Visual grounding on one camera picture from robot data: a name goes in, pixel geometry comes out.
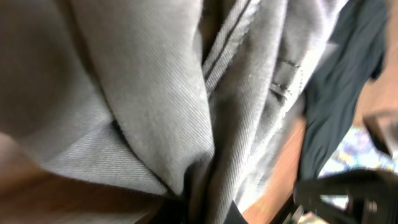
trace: seam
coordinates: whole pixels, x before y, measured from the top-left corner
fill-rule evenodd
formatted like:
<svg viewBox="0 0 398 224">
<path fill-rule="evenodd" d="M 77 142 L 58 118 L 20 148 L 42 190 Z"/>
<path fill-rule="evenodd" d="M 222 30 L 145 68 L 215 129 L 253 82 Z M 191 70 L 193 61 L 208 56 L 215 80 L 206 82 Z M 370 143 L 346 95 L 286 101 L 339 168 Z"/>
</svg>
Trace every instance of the seam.
<svg viewBox="0 0 398 224">
<path fill-rule="evenodd" d="M 234 48 L 233 53 L 232 53 L 233 56 L 229 59 L 229 61 L 228 61 L 228 63 L 227 63 L 227 66 L 226 66 L 225 70 L 223 71 L 222 75 L 218 78 L 218 80 L 215 81 L 214 86 L 208 87 L 208 80 L 210 80 L 210 78 L 214 75 L 213 72 L 215 71 L 215 67 L 217 66 L 217 63 L 220 62 L 220 58 L 221 58 L 221 57 L 223 56 L 223 54 L 225 53 L 226 48 L 228 47 L 228 45 L 231 44 L 231 41 L 233 41 L 233 39 L 231 38 L 232 35 L 233 35 L 233 32 L 237 32 L 237 31 L 236 31 L 236 28 L 237 28 L 238 24 L 239 24 L 240 22 L 243 21 L 243 18 L 240 18 L 240 20 L 235 24 L 235 26 L 234 26 L 234 28 L 233 28 L 234 30 L 233 30 L 233 31 L 230 33 L 230 35 L 228 36 L 228 40 L 226 41 L 225 46 L 224 46 L 223 49 L 221 50 L 220 54 L 217 56 L 217 59 L 213 62 L 213 65 L 212 65 L 212 67 L 211 67 L 211 70 L 209 71 L 209 73 L 208 73 L 208 75 L 207 75 L 207 77 L 206 77 L 206 80 L 205 80 L 205 85 L 206 85 L 207 97 L 208 97 L 208 98 L 210 98 L 211 95 L 213 94 L 213 92 L 217 89 L 217 86 L 218 86 L 218 84 L 220 83 L 220 81 L 222 80 L 222 78 L 224 77 L 225 72 L 229 69 L 229 67 L 230 67 L 230 65 L 231 65 L 231 62 L 232 62 L 232 61 L 234 60 L 234 58 L 236 57 L 236 53 L 237 53 L 239 47 L 242 45 L 243 41 L 245 40 L 245 37 L 246 37 L 247 33 L 248 33 L 249 30 L 250 30 L 250 26 L 251 26 L 251 24 L 252 24 L 252 22 L 253 22 L 253 20 L 254 20 L 254 18 L 255 18 L 255 16 L 256 16 L 256 14 L 257 14 L 257 12 L 258 12 L 258 10 L 259 10 L 259 8 L 260 8 L 260 7 L 259 7 L 259 6 L 260 6 L 260 3 L 261 3 L 261 1 L 258 1 L 256 4 L 253 4 L 253 5 L 251 5 L 251 6 L 248 5 L 248 6 L 245 8 L 245 11 L 247 11 L 247 10 L 249 9 L 249 7 L 256 7 L 255 12 L 252 13 L 252 14 L 250 15 L 250 17 L 246 16 L 246 17 L 247 17 L 246 19 L 248 19 L 249 22 L 248 22 L 248 24 L 244 27 L 244 31 L 243 31 L 243 32 L 240 32 L 240 33 L 237 33 L 236 35 L 238 35 L 238 37 L 233 38 L 234 40 L 238 40 L 238 41 L 239 41 L 239 44 Z"/>
<path fill-rule="evenodd" d="M 277 58 L 277 60 L 280 61 L 280 62 L 284 62 L 284 63 L 286 63 L 286 64 L 288 64 L 288 65 L 290 65 L 290 66 L 292 66 L 294 68 L 297 68 L 298 75 L 300 75 L 300 82 L 298 83 L 298 94 L 297 94 L 299 96 L 301 91 L 302 91 L 302 87 L 303 87 L 303 74 L 304 73 L 303 73 L 303 70 L 302 70 L 302 66 L 297 64 L 297 63 L 295 63 L 295 62 L 293 62 L 293 61 L 291 61 L 291 60 L 286 60 L 286 59 L 283 59 L 283 58 Z M 287 87 L 281 86 L 280 84 L 278 84 L 278 83 L 276 83 L 274 81 L 272 81 L 272 83 L 275 84 L 275 85 L 279 85 L 281 87 L 281 90 L 286 90 L 287 92 L 289 92 L 290 95 L 293 96 L 293 94 L 290 92 L 290 90 L 287 89 Z"/>
<path fill-rule="evenodd" d="M 278 91 L 281 92 L 282 94 L 288 93 L 290 96 L 293 96 L 293 93 L 288 88 L 286 88 L 286 86 L 282 86 L 281 84 L 278 84 L 275 81 L 272 81 L 271 85 L 274 88 L 278 89 Z"/>
</svg>

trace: gray cloth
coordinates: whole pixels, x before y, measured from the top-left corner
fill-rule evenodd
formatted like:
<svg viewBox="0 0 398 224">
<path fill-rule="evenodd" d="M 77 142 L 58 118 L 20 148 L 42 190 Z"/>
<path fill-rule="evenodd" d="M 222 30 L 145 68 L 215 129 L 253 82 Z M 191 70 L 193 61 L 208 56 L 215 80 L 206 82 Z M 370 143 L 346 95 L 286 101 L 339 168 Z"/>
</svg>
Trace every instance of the gray cloth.
<svg viewBox="0 0 398 224">
<path fill-rule="evenodd" d="M 191 222 L 222 223 L 275 154 L 343 4 L 225 1 L 202 64 L 200 0 L 2 1 L 0 131 L 52 172 L 178 198 Z"/>
<path fill-rule="evenodd" d="M 270 139 L 267 150 L 261 153 L 260 158 L 253 168 L 245 176 L 242 184 L 234 197 L 234 201 L 239 205 L 240 211 L 245 211 L 252 205 L 263 193 L 268 180 L 271 177 L 271 169 L 275 166 L 276 159 L 279 156 L 295 119 L 302 114 L 304 109 L 304 96 L 301 94 L 293 107 L 282 119 L 280 129 Z"/>
</svg>

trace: colorful patterned fabric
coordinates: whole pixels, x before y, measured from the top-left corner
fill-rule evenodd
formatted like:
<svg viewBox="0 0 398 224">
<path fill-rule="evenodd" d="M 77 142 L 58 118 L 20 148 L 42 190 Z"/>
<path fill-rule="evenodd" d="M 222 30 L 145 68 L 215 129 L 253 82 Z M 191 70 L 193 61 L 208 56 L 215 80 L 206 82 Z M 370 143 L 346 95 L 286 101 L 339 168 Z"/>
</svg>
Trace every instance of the colorful patterned fabric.
<svg viewBox="0 0 398 224">
<path fill-rule="evenodd" d="M 378 151 L 365 128 L 351 127 L 342 142 L 322 168 L 319 178 L 353 169 L 383 169 L 398 174 L 398 160 L 393 161 Z M 325 196 L 322 199 L 345 209 L 347 196 Z"/>
</svg>

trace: stitching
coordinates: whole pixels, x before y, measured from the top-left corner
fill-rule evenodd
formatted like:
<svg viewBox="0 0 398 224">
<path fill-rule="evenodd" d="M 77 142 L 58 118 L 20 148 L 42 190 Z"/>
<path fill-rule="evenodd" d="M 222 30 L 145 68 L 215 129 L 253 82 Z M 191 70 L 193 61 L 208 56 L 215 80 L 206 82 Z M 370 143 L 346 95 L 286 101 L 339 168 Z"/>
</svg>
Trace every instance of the stitching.
<svg viewBox="0 0 398 224">
<path fill-rule="evenodd" d="M 292 92 L 289 89 L 287 89 L 286 86 L 282 86 L 281 84 L 278 84 L 275 81 L 272 81 L 272 84 L 275 85 L 282 92 L 287 92 L 289 95 L 293 96 Z"/>
<path fill-rule="evenodd" d="M 282 59 L 282 58 L 278 58 L 278 60 L 281 61 L 281 62 L 285 62 L 286 64 L 288 64 L 290 66 L 293 66 L 295 68 L 300 68 L 300 65 L 292 62 L 291 60 L 286 60 L 286 59 Z"/>
<path fill-rule="evenodd" d="M 209 78 L 209 76 L 211 75 L 214 67 L 216 66 L 217 62 L 220 60 L 221 55 L 223 54 L 224 50 L 227 48 L 231 37 L 234 33 L 234 31 L 236 30 L 238 24 L 241 22 L 241 19 L 244 17 L 244 12 L 248 9 L 250 2 L 248 1 L 246 3 L 246 5 L 244 6 L 243 10 L 239 13 L 238 18 L 236 19 L 236 22 L 233 24 L 232 28 L 230 28 L 230 30 L 228 31 L 228 33 L 226 34 L 226 37 L 224 38 L 224 42 L 223 42 L 223 46 L 222 48 L 218 51 L 216 58 L 214 59 L 214 61 L 212 61 L 210 68 L 205 71 L 206 73 L 204 73 L 204 77 L 205 77 L 205 81 Z M 224 29 L 224 26 L 221 26 L 219 32 L 221 32 Z M 206 56 L 206 58 L 204 59 L 204 62 L 202 64 L 202 67 L 207 63 L 208 61 L 208 57 L 210 56 L 210 54 L 213 51 L 213 47 L 216 44 L 217 40 L 219 38 L 219 34 L 216 35 L 216 38 L 213 42 L 213 45 L 210 47 L 210 51 L 208 52 L 208 55 Z"/>
<path fill-rule="evenodd" d="M 277 60 L 280 61 L 280 62 L 285 62 L 286 64 L 297 68 L 297 71 L 299 72 L 299 75 L 300 75 L 300 83 L 298 84 L 298 94 L 300 94 L 301 91 L 302 91 L 302 87 L 303 87 L 303 74 L 304 74 L 301 65 L 299 65 L 299 64 L 297 64 L 297 63 L 295 63 L 295 62 L 293 62 L 291 60 L 286 60 L 286 59 L 283 59 L 283 58 L 277 58 Z M 291 92 L 286 87 L 282 86 L 281 90 L 283 90 L 283 89 L 287 90 L 290 93 L 290 95 L 293 96 L 293 94 L 291 94 Z"/>
<path fill-rule="evenodd" d="M 228 69 L 230 68 L 230 65 L 231 65 L 231 63 L 234 61 L 234 59 L 235 59 L 235 57 L 236 57 L 236 54 L 237 54 L 237 52 L 238 52 L 239 47 L 242 45 L 243 41 L 246 39 L 245 37 L 246 37 L 247 33 L 250 31 L 251 24 L 252 24 L 252 22 L 253 22 L 253 20 L 254 20 L 254 18 L 255 18 L 255 16 L 256 16 L 256 14 L 257 14 L 257 12 L 259 11 L 259 9 L 260 9 L 260 7 L 261 7 L 261 4 L 260 4 L 260 3 L 261 3 L 261 1 L 258 1 L 257 4 L 255 4 L 254 6 L 251 6 L 251 7 L 257 7 L 257 9 L 256 9 L 256 11 L 251 15 L 251 17 L 248 18 L 248 19 L 250 20 L 250 22 L 247 24 L 247 26 L 246 26 L 244 32 L 241 33 L 241 35 L 240 35 L 240 37 L 239 37 L 239 44 L 235 47 L 233 56 L 230 58 L 230 60 L 229 60 L 229 62 L 228 62 L 228 64 L 227 64 L 227 66 L 226 66 L 225 71 L 223 72 L 223 74 L 225 74 L 225 73 L 228 71 Z M 214 65 L 213 65 L 212 68 L 210 69 L 209 74 L 208 74 L 208 76 L 207 76 L 207 78 L 206 78 L 206 82 L 207 82 L 207 80 L 210 78 L 210 76 L 211 76 L 211 74 L 212 74 L 212 72 L 213 72 L 213 70 L 214 70 L 214 67 L 215 67 L 216 63 L 217 63 L 218 61 L 220 61 L 221 54 L 224 52 L 225 47 L 222 49 L 221 53 L 218 55 L 218 58 L 217 58 L 216 61 L 214 62 Z M 224 75 L 220 76 L 220 78 L 218 79 L 218 81 L 216 82 L 216 84 L 215 84 L 215 86 L 214 86 L 214 89 L 211 90 L 210 92 L 208 92 L 208 98 L 209 98 L 209 99 L 211 98 L 211 96 L 213 95 L 213 93 L 217 90 L 217 88 L 218 88 L 218 86 L 219 86 L 219 83 L 222 81 L 223 77 L 224 77 Z"/>
</svg>

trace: wooden surface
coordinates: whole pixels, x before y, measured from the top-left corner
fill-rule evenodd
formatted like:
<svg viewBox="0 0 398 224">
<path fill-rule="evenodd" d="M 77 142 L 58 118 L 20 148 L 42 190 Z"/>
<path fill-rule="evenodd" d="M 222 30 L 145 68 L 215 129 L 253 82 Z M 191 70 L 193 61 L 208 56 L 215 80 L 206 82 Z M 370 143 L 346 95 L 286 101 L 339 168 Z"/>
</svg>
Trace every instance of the wooden surface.
<svg viewBox="0 0 398 224">
<path fill-rule="evenodd" d="M 396 1 L 391 11 L 387 68 L 375 84 L 364 88 L 355 124 L 361 124 L 364 114 L 383 108 L 398 108 Z M 249 223 L 268 223 L 290 195 L 297 173 L 303 126 L 302 120 L 297 121 L 274 168 L 268 191 L 244 212 Z M 92 214 L 103 217 L 103 223 L 109 216 L 133 220 L 134 217 L 128 214 L 137 209 L 135 205 L 138 200 L 140 199 L 132 191 L 46 173 L 22 155 L 12 141 L 0 135 L 0 224 L 71 223 L 73 217 L 90 217 Z"/>
</svg>

